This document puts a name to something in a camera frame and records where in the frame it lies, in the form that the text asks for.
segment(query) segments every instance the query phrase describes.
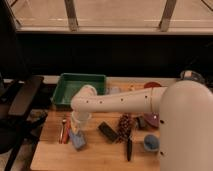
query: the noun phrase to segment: pine cone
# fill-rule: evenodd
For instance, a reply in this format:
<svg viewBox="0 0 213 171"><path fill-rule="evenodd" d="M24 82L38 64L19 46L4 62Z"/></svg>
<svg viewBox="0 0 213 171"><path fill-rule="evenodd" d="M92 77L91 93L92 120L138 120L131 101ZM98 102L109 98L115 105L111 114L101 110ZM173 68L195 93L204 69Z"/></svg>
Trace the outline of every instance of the pine cone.
<svg viewBox="0 0 213 171"><path fill-rule="evenodd" d="M132 130L133 119L131 114L123 114L118 123L118 140L117 142L127 141Z"/></svg>

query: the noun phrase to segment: wall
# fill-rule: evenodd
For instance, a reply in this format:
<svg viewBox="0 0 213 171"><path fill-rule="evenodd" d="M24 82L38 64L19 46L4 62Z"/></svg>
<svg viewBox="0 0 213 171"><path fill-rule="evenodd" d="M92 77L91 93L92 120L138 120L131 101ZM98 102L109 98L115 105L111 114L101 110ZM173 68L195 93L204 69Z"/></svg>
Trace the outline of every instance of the wall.
<svg viewBox="0 0 213 171"><path fill-rule="evenodd" d="M19 34L34 72L179 77L213 74L213 36Z"/></svg>

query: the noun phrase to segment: metal rod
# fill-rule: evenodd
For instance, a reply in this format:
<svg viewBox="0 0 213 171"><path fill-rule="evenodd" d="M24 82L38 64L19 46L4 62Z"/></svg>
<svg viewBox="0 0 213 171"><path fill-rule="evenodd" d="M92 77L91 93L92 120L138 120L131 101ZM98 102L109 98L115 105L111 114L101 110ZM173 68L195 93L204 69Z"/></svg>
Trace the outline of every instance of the metal rod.
<svg viewBox="0 0 213 171"><path fill-rule="evenodd" d="M12 25L14 27L15 30L21 28L21 23L18 21L18 19L15 17L11 7L10 7L10 4L8 3L8 1L4 0L3 1L4 4L5 4L5 7L7 8L7 11L8 11L8 14L11 18L11 21L12 21Z"/></svg>
<svg viewBox="0 0 213 171"><path fill-rule="evenodd" d="M10 4L10 6L13 7L17 2L18 2L18 0L14 0L14 1Z"/></svg>
<svg viewBox="0 0 213 171"><path fill-rule="evenodd" d="M207 7L209 10L213 11L213 1L210 3L210 1L205 1L205 0L201 0Z"/></svg>
<svg viewBox="0 0 213 171"><path fill-rule="evenodd" d="M68 17L68 24L71 31L77 31L78 21L76 17L74 0L64 0Z"/></svg>
<svg viewBox="0 0 213 171"><path fill-rule="evenodd" d="M166 6L163 11L163 15L159 24L161 31L167 31L169 29L170 20L175 9L177 0L167 0Z"/></svg>

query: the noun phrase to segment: small blue object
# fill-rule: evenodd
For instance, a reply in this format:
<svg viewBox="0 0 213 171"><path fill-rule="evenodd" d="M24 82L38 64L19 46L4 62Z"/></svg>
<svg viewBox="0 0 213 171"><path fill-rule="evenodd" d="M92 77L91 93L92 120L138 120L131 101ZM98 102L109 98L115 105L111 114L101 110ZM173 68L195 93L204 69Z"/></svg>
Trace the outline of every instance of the small blue object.
<svg viewBox="0 0 213 171"><path fill-rule="evenodd" d="M78 133L75 134L70 129L69 137L76 150L80 150L82 147L84 147L86 145L86 141L85 141L84 134L82 131L78 131Z"/></svg>
<svg viewBox="0 0 213 171"><path fill-rule="evenodd" d="M144 138L144 149L149 152L157 152L159 150L159 140L154 135L147 135Z"/></svg>

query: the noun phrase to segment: glass window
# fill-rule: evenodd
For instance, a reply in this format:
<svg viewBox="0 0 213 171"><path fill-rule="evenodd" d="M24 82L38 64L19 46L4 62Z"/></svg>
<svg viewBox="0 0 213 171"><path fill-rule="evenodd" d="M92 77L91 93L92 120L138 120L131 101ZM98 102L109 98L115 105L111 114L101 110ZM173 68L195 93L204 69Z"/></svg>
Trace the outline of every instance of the glass window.
<svg viewBox="0 0 213 171"><path fill-rule="evenodd" d="M212 0L5 1L18 31L213 33Z"/></svg>

